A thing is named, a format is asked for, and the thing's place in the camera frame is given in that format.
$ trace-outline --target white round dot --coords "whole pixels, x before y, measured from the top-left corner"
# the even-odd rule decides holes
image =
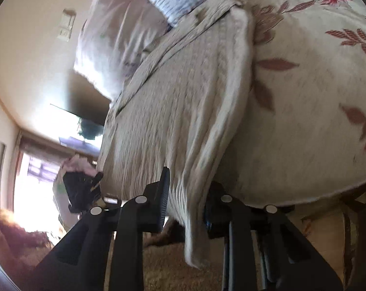
[[[266,206],[265,210],[268,213],[276,213],[277,212],[277,208],[275,206],[272,206],[271,204],[269,206]]]
[[[223,195],[220,199],[222,200],[222,202],[226,202],[226,203],[233,201],[233,198],[230,195]]]
[[[101,207],[93,207],[90,210],[90,213],[92,215],[99,215],[102,212],[102,208]]]
[[[136,198],[136,202],[137,202],[137,203],[146,203],[146,202],[147,202],[147,200],[148,200],[148,198],[147,198],[147,197],[145,197],[145,196],[138,196],[138,197]]]

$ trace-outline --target beige carpet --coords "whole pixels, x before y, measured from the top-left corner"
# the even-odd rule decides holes
[[[104,290],[108,290],[110,263],[112,258],[110,246],[108,268]],[[143,252],[144,290],[145,291],[215,291],[222,286],[222,255],[204,270],[190,267],[184,260],[184,244],[173,244],[163,247],[150,246]]]

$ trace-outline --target beige knit blanket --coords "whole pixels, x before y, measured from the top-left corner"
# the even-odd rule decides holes
[[[246,107],[253,30],[246,0],[204,2],[149,54],[106,120],[103,192],[131,199],[169,167],[168,213],[186,228],[190,265],[207,258],[204,203]]]

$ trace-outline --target wall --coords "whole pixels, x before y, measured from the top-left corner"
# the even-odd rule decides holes
[[[50,104],[104,123],[109,101],[73,72],[77,36],[92,0],[4,0],[0,6],[0,97],[17,124],[50,134]],[[77,17],[69,42],[56,38],[64,9]]]
[[[16,145],[19,127],[8,117],[0,105],[0,142],[5,145],[2,170],[0,174],[0,206],[8,207],[8,176],[12,162],[13,151]]]

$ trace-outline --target black clamp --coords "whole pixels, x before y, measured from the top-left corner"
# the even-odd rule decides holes
[[[78,197],[72,201],[79,203],[75,204],[77,211],[83,211],[84,198],[92,195],[89,186],[93,183],[87,182],[84,192],[77,191]],[[89,209],[37,265],[32,290],[102,291],[110,242],[116,231],[109,290],[143,291],[143,232],[162,231],[169,183],[170,172],[164,167],[159,182],[147,185],[143,195],[123,207]]]
[[[245,206],[213,182],[205,222],[210,238],[225,238],[223,291],[257,291],[252,230],[265,290],[343,291],[335,271],[275,206]]]
[[[66,172],[64,174],[63,182],[70,200],[68,209],[71,213],[87,211],[93,202],[101,198],[99,182],[102,178],[102,172],[98,172],[95,177],[83,172]]]

